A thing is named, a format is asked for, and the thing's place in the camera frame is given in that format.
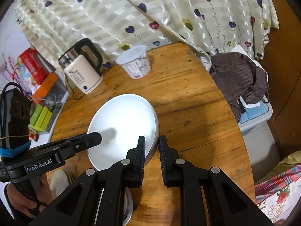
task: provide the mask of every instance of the blue cloth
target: blue cloth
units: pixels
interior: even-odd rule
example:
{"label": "blue cloth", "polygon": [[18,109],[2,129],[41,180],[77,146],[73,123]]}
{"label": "blue cloth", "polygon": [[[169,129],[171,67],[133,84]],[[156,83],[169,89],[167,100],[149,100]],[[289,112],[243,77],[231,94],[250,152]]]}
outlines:
{"label": "blue cloth", "polygon": [[17,154],[20,154],[22,151],[29,149],[30,144],[31,144],[31,142],[29,140],[27,143],[15,148],[15,149],[0,148],[0,156],[13,158]]}
{"label": "blue cloth", "polygon": [[260,101],[260,106],[251,108],[251,109],[245,109],[245,113],[240,115],[240,122],[239,123],[244,123],[246,121],[252,120],[258,116],[261,116],[265,113],[268,112],[268,107],[262,102]]}

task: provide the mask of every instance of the red plaid cloth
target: red plaid cloth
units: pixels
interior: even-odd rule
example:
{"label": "red plaid cloth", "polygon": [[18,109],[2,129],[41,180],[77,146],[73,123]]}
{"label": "red plaid cloth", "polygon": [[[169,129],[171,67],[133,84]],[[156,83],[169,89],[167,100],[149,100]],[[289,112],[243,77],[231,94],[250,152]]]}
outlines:
{"label": "red plaid cloth", "polygon": [[256,202],[258,204],[283,189],[291,182],[296,182],[301,177],[301,164],[283,172],[270,180],[255,186]]}

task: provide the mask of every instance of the cup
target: cup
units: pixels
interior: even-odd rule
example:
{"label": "cup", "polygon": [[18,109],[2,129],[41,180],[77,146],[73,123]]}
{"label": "cup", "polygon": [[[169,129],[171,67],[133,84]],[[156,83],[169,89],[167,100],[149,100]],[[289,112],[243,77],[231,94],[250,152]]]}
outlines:
{"label": "cup", "polygon": [[144,45],[132,47],[120,54],[116,63],[121,65],[132,79],[142,78],[151,71],[146,51]]}

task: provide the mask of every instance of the curtain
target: curtain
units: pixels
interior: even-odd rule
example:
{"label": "curtain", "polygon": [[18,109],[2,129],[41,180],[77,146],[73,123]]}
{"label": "curtain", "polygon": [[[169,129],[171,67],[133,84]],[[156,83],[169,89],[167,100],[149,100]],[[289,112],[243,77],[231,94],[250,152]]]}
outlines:
{"label": "curtain", "polygon": [[238,44],[263,58],[270,28],[279,28],[271,0],[16,0],[14,7],[29,41],[55,67],[85,37],[98,46],[105,68],[130,47],[178,40],[203,65]]}

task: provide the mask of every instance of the human hand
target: human hand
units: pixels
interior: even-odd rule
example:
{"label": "human hand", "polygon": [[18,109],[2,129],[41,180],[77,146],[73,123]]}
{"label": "human hand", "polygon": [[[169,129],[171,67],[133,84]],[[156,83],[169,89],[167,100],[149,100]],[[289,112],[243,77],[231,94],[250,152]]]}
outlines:
{"label": "human hand", "polygon": [[[6,187],[6,192],[8,199],[11,205],[18,211],[24,213],[26,216],[30,218],[34,218],[35,216],[32,215],[27,208],[34,209],[37,207],[37,203],[27,199],[23,196],[12,183],[9,183]],[[37,192],[37,198],[40,202],[43,202],[49,205],[52,202],[52,195],[51,191],[47,182],[46,174],[41,175],[41,187]],[[45,206],[40,205],[39,211],[43,211]]]}

